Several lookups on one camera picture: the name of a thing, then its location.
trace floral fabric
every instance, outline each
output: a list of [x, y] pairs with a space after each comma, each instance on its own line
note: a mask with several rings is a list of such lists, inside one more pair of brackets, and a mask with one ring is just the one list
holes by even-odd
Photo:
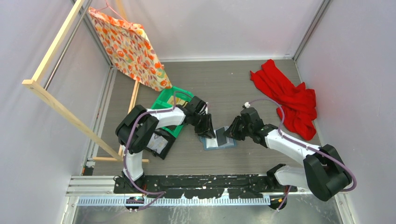
[[156, 91], [172, 88], [142, 25], [89, 8], [96, 32], [115, 67], [134, 80]]

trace wooden frame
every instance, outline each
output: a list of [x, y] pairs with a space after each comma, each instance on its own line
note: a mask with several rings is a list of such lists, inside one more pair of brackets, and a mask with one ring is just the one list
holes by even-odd
[[[42, 101], [52, 107], [56, 112], [62, 115], [65, 119], [67, 119], [70, 123], [72, 123], [77, 129], [83, 132], [88, 138], [98, 144], [102, 149], [104, 149], [107, 153], [109, 153], [112, 157], [94, 157], [95, 161], [122, 161], [122, 150], [121, 146], [118, 153], [113, 150], [107, 143], [105, 143], [97, 134], [95, 134], [87, 125], [85, 125], [80, 119], [78, 119], [71, 111], [69, 111], [63, 104], [61, 104], [55, 97], [53, 97], [49, 92], [47, 92], [41, 85], [40, 82], [48, 70], [54, 56], [57, 54], [59, 47], [62, 44], [62, 41], [65, 39], [68, 31], [71, 28], [78, 12], [80, 11], [82, 5], [85, 0], [77, 0], [74, 6], [72, 7], [70, 13], [66, 17], [63, 25], [58, 31], [54, 41], [50, 45], [47, 53], [42, 59], [40, 65], [35, 71], [34, 75], [31, 79], [25, 79], [22, 82], [26, 88], [31, 90], [35, 95], [37, 95]], [[125, 9], [122, 5], [121, 0], [116, 0], [116, 4], [118, 9], [120, 10], [121, 15], [126, 18]], [[136, 96], [139, 90], [139, 82], [135, 82], [134, 91], [131, 98], [131, 103], [129, 105], [128, 112], [134, 107], [136, 103]]]

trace metal frame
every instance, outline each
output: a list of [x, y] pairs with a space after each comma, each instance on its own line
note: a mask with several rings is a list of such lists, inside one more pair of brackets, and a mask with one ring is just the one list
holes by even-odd
[[[122, 0], [115, 0], [115, 3], [116, 3], [116, 5], [117, 5], [117, 8], [118, 8], [119, 11], [120, 11], [121, 16], [122, 16], [123, 18], [127, 18], [127, 14], [125, 13], [125, 9], [124, 9], [124, 6], [123, 6], [123, 4], [122, 4]], [[90, 30], [90, 32], [92, 33], [92, 32], [93, 32], [92, 24], [91, 24], [91, 22], [89, 21], [89, 19], [87, 19], [87, 20], [85, 19], [84, 21], [85, 21], [85, 23], [87, 24], [88, 27], [91, 27], [91, 29], [89, 29], [89, 30]], [[95, 33], [95, 34], [92, 34], [92, 36], [94, 37], [94, 39], [95, 39], [97, 45], [100, 45], [99, 48], [101, 49], [101, 52], [105, 55], [105, 58], [106, 58], [106, 60], [108, 60], [108, 63], [111, 63], [111, 62], [110, 62], [110, 59], [108, 58], [108, 55], [107, 55], [107, 53], [106, 53], [106, 50], [103, 48], [103, 45], [101, 44], [101, 42], [100, 42], [100, 40], [99, 40], [97, 34], [96, 34], [96, 33]], [[138, 94], [138, 91], [139, 91], [139, 85], [140, 85], [140, 83], [137, 82], [137, 81], [135, 81], [134, 90], [133, 90], [133, 92], [132, 92], [132, 97], [131, 97], [131, 101], [130, 101], [130, 104], [129, 104], [128, 113], [131, 112], [132, 108], [133, 108], [133, 107], [135, 106], [135, 104], [136, 104], [137, 94]], [[101, 128], [99, 128], [99, 132], [97, 133], [99, 136], [101, 135]], [[87, 162], [88, 166], [93, 166], [93, 165], [95, 164], [94, 161], [115, 161], [115, 162], [120, 162], [120, 161], [122, 161], [122, 158], [124, 157], [124, 154], [123, 154], [121, 145], [120, 145], [119, 150], [118, 150], [118, 155], [119, 155], [119, 157], [115, 157], [115, 156], [112, 155], [112, 154], [111, 154], [112, 157], [97, 157], [96, 154], [97, 154], [97, 150], [98, 150], [99, 146], [98, 146], [98, 144], [96, 144], [96, 145], [93, 146], [93, 147], [94, 147], [94, 150], [93, 150], [92, 152], [89, 152], [89, 153], [88, 153], [88, 154], [91, 155], [90, 157], [88, 156], [88, 160], [89, 160], [89, 161]], [[142, 162], [149, 162], [149, 160], [144, 159], [144, 160], [142, 160]]]
[[[58, 34], [56, 35], [54, 41], [50, 45], [47, 53], [45, 54], [44, 58], [42, 59], [40, 65], [38, 66], [36, 72], [32, 76], [31, 79], [26, 79], [22, 82], [26, 88], [31, 90], [34, 94], [36, 94], [41, 100], [43, 100], [46, 104], [52, 107], [56, 112], [62, 115], [65, 119], [67, 119], [70, 123], [72, 123], [75, 127], [77, 127], [80, 131], [82, 131], [86, 136], [88, 136], [92, 141], [98, 144], [102, 149], [104, 149], [107, 153], [109, 153], [114, 160], [122, 161], [122, 157], [116, 153], [107, 143], [105, 143], [96, 133], [92, 131], [86, 124], [84, 124], [80, 119], [78, 119], [71, 111], [69, 111], [63, 104], [61, 104], [55, 97], [53, 97], [47, 89], [58, 69], [59, 64], [62, 62], [66, 51], [69, 49], [70, 43], [73, 40], [77, 29], [81, 25], [81, 21], [85, 18], [86, 12], [88, 7], [83, 8], [85, 0], [76, 0], [74, 6], [72, 7], [70, 13], [66, 17], [63, 25], [59, 29]], [[87, 6], [91, 4], [92, 0], [88, 0]], [[51, 64], [52, 60], [54, 59], [57, 51], [59, 50], [63, 40], [65, 39], [68, 31], [70, 30], [75, 18], [79, 11], [83, 9], [81, 13], [81, 17], [79, 18], [76, 26], [73, 28], [72, 34], [70, 35], [64, 49], [55, 67], [52, 70], [51, 75], [49, 76], [47, 82], [44, 85], [44, 88], [40, 86], [40, 82], [44, 77], [45, 73], [47, 72], [49, 65]]]
[[162, 63], [167, 62], [219, 62], [219, 61], [263, 61], [263, 60], [290, 60], [291, 56], [279, 57], [224, 57], [224, 58], [186, 58], [186, 59], [161, 59]]
[[310, 26], [308, 27], [307, 32], [305, 33], [302, 41], [300, 42], [300, 44], [296, 50], [296, 53], [294, 54], [294, 56], [292, 58], [295, 62], [300, 57], [301, 53], [303, 52], [305, 46], [307, 45], [307, 43], [310, 39], [310, 37], [312, 36], [314, 30], [318, 26], [320, 20], [323, 18], [324, 14], [325, 14], [326, 10], [328, 9], [331, 2], [332, 2], [332, 0], [323, 0], [322, 4], [320, 4], [318, 11], [316, 12], [315, 16], [313, 17], [313, 20], [312, 20]]
[[72, 176], [66, 196], [113, 195], [114, 176]]
[[[70, 0], [70, 1], [71, 1], [73, 4], [76, 3], [76, 0]], [[82, 7], [82, 8], [80, 9], [80, 11], [78, 12], [79, 16], [82, 16], [82, 15], [84, 14], [83, 11], [84, 11], [84, 8]], [[88, 29], [89, 34], [91, 35], [91, 37], [92, 37], [93, 40], [95, 41], [96, 46], [98, 46], [100, 52], [102, 53], [103, 57], [105, 58], [106, 62], [109, 64], [109, 66], [111, 66], [112, 63], [111, 63], [111, 61], [110, 61], [109, 55], [107, 55], [106, 50], [105, 50], [105, 47], [103, 47], [102, 42], [100, 41], [100, 39], [99, 39], [99, 37], [98, 37], [98, 34], [97, 34], [96, 31], [95, 31], [95, 28], [93, 27], [91, 21], [89, 20], [89, 16], [88, 16], [87, 14], [85, 14], [85, 15], [83, 16], [83, 18], [84, 18], [85, 27]]]
[[351, 223], [354, 224], [356, 223], [356, 220], [354, 219], [354, 216], [352, 215], [351, 210], [349, 209], [349, 203], [348, 203], [348, 196], [349, 194], [337, 194], [335, 197], [335, 200], [337, 202], [339, 214], [341, 215], [341, 219], [343, 223]]
[[[105, 117], [107, 115], [107, 110], [109, 107], [116, 74], [117, 74], [117, 69], [113, 67], [109, 67], [107, 80], [100, 98], [101, 100], [100, 100], [99, 108], [97, 109], [98, 111], [97, 118], [95, 120], [95, 124], [93, 127], [93, 131], [98, 136], [102, 136], [103, 127], [105, 125]], [[85, 162], [86, 162], [85, 166], [93, 167], [95, 165], [95, 161], [93, 160], [93, 157], [96, 157], [98, 150], [99, 150], [99, 145], [95, 144], [94, 141], [90, 140], [87, 150], [87, 156], [85, 158]]]
[[77, 210], [78, 197], [65, 197], [65, 199], [61, 224], [72, 224]]

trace red cloth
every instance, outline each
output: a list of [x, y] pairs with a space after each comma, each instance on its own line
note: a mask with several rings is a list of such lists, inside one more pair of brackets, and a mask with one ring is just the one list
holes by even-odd
[[[256, 73], [250, 71], [250, 80], [257, 89], [282, 105], [285, 113], [284, 126], [291, 132], [298, 133], [303, 139], [311, 140], [316, 134], [312, 121], [316, 119], [315, 91], [306, 89], [305, 83], [297, 87], [275, 66], [273, 60], [262, 65]], [[282, 119], [282, 112], [276, 112]]]

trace robotic arm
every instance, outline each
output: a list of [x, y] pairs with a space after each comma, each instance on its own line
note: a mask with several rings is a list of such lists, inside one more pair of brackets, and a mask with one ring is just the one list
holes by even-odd
[[[149, 111], [152, 110], [137, 105], [117, 127], [116, 135], [124, 149], [136, 119], [144, 112]], [[138, 121], [131, 144], [127, 149], [128, 153], [125, 155], [126, 167], [135, 183], [139, 182], [143, 176], [142, 151], [150, 142], [156, 129], [191, 124], [199, 136], [215, 138], [212, 116], [207, 113], [206, 103], [198, 97], [193, 97], [184, 106], [177, 105], [174, 110], [156, 111], [157, 113], [144, 115]], [[308, 147], [316, 149], [343, 164], [334, 147], [312, 145], [279, 131], [272, 124], [265, 125], [253, 107], [244, 108], [224, 135], [235, 140], [245, 140], [246, 137], [250, 137], [255, 143], [279, 151], [304, 167], [292, 168], [285, 164], [275, 166], [267, 172], [267, 176], [272, 179], [275, 185], [291, 185], [309, 189], [320, 200], [328, 201], [352, 182], [350, 174], [339, 164], [317, 152], [308, 150]]]
[[[267, 175], [273, 177], [274, 181], [280, 185], [310, 189], [322, 201], [328, 201], [352, 182], [349, 173], [339, 165], [308, 150], [308, 147], [312, 147], [343, 163], [333, 146], [320, 147], [291, 137], [282, 131], [280, 134], [276, 126], [265, 125], [253, 107], [243, 109], [224, 135], [236, 140], [245, 140], [245, 137], [248, 136], [255, 143], [279, 151], [300, 163], [304, 168], [292, 168], [285, 164], [279, 164], [269, 170]], [[286, 140], [283, 136], [306, 147]]]
[[[142, 105], [135, 106], [117, 127], [115, 134], [118, 142], [125, 149], [132, 127], [139, 115], [153, 111]], [[215, 138], [212, 126], [212, 115], [207, 113], [206, 103], [198, 97], [193, 97], [185, 106], [177, 105], [174, 110], [156, 110], [157, 113], [144, 115], [138, 123], [132, 136], [128, 153], [125, 155], [127, 169], [135, 182], [143, 176], [142, 155], [154, 131], [161, 127], [191, 124], [195, 126], [195, 133], [206, 138]]]

